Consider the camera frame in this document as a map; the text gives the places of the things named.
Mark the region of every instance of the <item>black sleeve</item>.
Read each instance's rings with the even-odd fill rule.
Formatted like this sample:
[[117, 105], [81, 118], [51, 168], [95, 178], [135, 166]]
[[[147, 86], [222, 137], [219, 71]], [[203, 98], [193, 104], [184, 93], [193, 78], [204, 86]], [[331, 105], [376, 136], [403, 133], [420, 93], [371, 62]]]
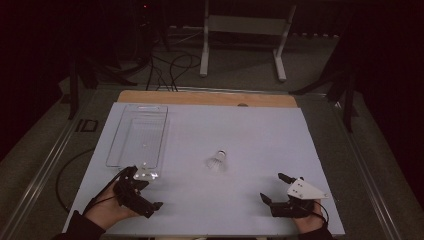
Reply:
[[68, 230], [53, 238], [53, 240], [98, 240], [106, 231], [75, 211], [69, 222]]
[[312, 232], [299, 234], [299, 240], [333, 240], [333, 236], [326, 226]]

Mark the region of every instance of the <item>white metal stand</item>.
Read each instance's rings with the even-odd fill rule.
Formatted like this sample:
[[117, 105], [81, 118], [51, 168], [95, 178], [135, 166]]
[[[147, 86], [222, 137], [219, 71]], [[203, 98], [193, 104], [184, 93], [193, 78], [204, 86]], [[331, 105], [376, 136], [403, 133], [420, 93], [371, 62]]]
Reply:
[[274, 49], [274, 60], [277, 69], [278, 80], [285, 81], [286, 73], [284, 71], [281, 54], [287, 41], [287, 36], [293, 20], [296, 5], [291, 6], [287, 19], [270, 19], [270, 18], [248, 18], [209, 15], [209, 0], [205, 0], [205, 19], [203, 29], [203, 52], [200, 64], [200, 76], [208, 75], [209, 65], [209, 32], [234, 32], [249, 34], [267, 34], [281, 36], [281, 42], [277, 49]]

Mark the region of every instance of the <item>dark background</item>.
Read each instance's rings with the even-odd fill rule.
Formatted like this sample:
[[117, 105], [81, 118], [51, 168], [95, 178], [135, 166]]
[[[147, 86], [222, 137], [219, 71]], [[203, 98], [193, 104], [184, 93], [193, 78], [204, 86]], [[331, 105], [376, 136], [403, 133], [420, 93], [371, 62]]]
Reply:
[[[0, 159], [61, 97], [57, 83], [69, 74], [70, 39], [85, 44], [93, 51], [90, 54], [109, 63], [116, 61], [118, 55], [125, 55], [117, 47], [122, 40], [120, 36], [131, 40], [134, 27], [125, 14], [129, 6], [125, 3], [128, 1], [105, 0], [102, 6], [94, 0], [1, 3]], [[203, 25], [203, 1], [165, 3], [169, 25]], [[250, 3], [255, 1], [217, 0], [211, 11], [267, 17], [286, 14], [266, 5], [257, 11], [257, 5], [250, 7]], [[243, 4], [244, 8], [234, 8], [237, 4]], [[356, 90], [363, 94], [422, 206], [423, 16], [421, 0], [387, 0], [380, 4], [305, 1], [299, 4], [291, 29], [291, 33], [309, 36], [314, 33], [342, 36], [329, 66], [337, 69], [349, 63], [355, 67]]]

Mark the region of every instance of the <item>person's left hand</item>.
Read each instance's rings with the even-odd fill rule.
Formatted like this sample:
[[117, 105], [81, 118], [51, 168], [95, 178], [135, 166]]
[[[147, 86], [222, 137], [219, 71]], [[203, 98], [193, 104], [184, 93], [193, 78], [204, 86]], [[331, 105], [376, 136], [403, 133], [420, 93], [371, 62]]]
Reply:
[[138, 213], [132, 211], [129, 208], [119, 206], [118, 200], [116, 199], [115, 193], [113, 192], [113, 187], [115, 184], [116, 182], [109, 186], [96, 199], [96, 202], [98, 203], [95, 204], [84, 215], [87, 219], [97, 224], [104, 230], [109, 229], [123, 219], [140, 216]]

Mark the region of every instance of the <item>hand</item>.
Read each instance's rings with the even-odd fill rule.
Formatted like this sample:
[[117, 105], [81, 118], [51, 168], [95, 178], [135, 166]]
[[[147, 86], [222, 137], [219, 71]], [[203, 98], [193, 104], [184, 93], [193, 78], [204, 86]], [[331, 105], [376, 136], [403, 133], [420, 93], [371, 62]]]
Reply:
[[104, 230], [109, 229], [123, 219], [140, 216], [129, 208], [119, 206], [118, 200], [113, 192], [115, 184], [116, 182], [111, 184], [111, 186], [97, 198], [97, 204], [84, 215], [87, 219]]
[[[315, 200], [313, 212], [322, 216], [320, 203], [321, 201], [319, 199]], [[304, 218], [292, 218], [292, 220], [296, 224], [296, 227], [299, 230], [300, 234], [312, 232], [314, 230], [320, 229], [324, 224], [324, 221], [322, 220], [322, 218], [314, 214], [310, 214], [309, 216]]]

